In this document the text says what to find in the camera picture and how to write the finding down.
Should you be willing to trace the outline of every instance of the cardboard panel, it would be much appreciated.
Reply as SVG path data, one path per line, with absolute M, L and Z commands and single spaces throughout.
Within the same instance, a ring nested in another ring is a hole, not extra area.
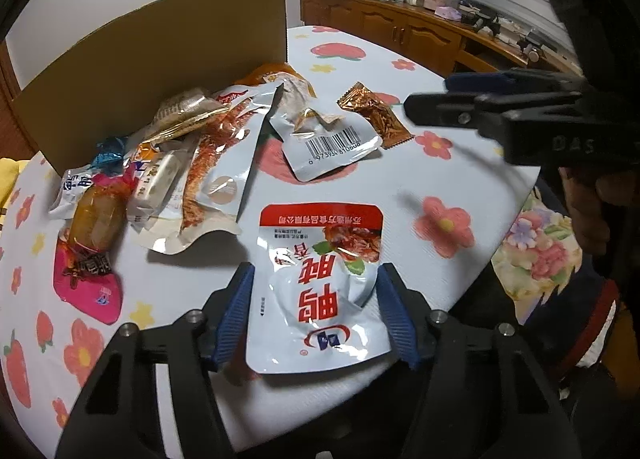
M 14 108 L 62 174 L 90 162 L 105 137 L 147 124 L 162 99 L 285 62 L 286 27 L 285 0 L 158 0 L 86 36 Z

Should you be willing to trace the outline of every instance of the gold foil wrapper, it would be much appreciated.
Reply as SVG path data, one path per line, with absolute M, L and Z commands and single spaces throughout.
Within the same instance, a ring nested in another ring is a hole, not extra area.
M 338 100 L 338 106 L 366 118 L 382 138 L 382 148 L 391 148 L 414 137 L 396 118 L 391 107 L 360 82 Z

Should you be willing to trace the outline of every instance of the white tablecloth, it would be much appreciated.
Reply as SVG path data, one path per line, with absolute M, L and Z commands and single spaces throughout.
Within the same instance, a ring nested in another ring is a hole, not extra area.
M 320 26 L 289 30 L 289 62 L 319 96 L 335 100 L 356 81 L 389 103 L 401 103 L 412 92 L 443 89 L 442 78 L 431 71 Z M 54 248 L 63 223 L 50 220 L 47 211 L 60 178 L 41 155 L 34 157 L 18 179 L 0 238 L 0 343 L 15 412 L 44 455 L 53 457 L 81 381 L 116 328 L 129 320 L 142 328 L 165 325 L 202 306 L 211 291 L 227 284 L 239 262 L 251 261 L 258 251 L 258 215 L 267 204 L 377 204 L 385 216 L 382 262 L 394 262 L 408 286 L 423 293 L 432 307 L 449 309 L 489 262 L 538 169 L 506 166 L 497 145 L 473 131 L 416 128 L 404 118 L 401 105 L 394 111 L 417 137 L 381 150 L 332 180 L 295 182 L 279 141 L 268 140 L 246 192 L 238 238 L 211 233 L 169 257 L 135 245 L 128 228 L 111 251 L 124 288 L 122 314 L 112 326 L 82 314 L 53 291 Z M 451 234 L 448 239 L 429 235 L 426 210 L 431 216 L 437 212 Z M 377 309 L 375 299 L 366 309 Z M 267 441 L 337 406 L 395 359 L 387 354 L 328 373 L 257 377 L 239 356 L 227 374 L 212 376 L 236 449 Z M 180 457 L 166 368 L 158 372 L 166 451 Z

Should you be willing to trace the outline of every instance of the wooden sideboard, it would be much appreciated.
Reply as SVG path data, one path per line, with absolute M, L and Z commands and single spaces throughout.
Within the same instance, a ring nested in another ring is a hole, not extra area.
M 519 49 L 432 11 L 388 0 L 300 0 L 305 25 L 324 25 L 386 47 L 440 76 L 526 67 Z

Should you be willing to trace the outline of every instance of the person's hand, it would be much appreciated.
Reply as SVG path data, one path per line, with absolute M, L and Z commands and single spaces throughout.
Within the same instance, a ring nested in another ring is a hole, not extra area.
M 639 204 L 637 174 L 628 171 L 604 175 L 597 179 L 595 188 L 591 188 L 572 177 L 567 169 L 559 171 L 576 241 L 585 252 L 604 255 L 610 232 L 602 219 L 602 202 L 616 206 Z

